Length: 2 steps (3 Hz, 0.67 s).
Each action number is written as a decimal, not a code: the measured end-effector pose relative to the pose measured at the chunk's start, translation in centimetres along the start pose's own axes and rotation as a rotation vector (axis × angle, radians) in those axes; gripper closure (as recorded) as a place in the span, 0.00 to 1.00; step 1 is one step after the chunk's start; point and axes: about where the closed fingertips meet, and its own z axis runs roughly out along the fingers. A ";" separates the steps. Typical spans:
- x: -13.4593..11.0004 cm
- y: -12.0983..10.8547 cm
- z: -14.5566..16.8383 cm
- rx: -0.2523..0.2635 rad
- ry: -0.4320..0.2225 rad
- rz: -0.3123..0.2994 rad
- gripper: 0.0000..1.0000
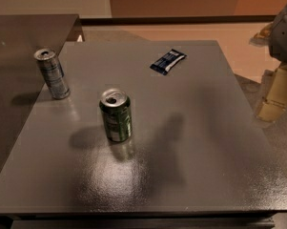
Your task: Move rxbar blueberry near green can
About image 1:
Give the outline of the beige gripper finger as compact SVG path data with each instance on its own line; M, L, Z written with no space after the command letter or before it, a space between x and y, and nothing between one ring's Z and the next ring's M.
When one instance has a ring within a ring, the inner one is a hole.
M281 63L273 72L262 76L260 99L256 104L256 117L275 122L287 109L287 63Z
M272 26L273 24L272 23L269 23L268 25L266 25L264 28L262 28L260 30L260 32L256 33L254 35L254 38L257 38L257 39L267 39L270 34L271 34L271 31L272 31Z

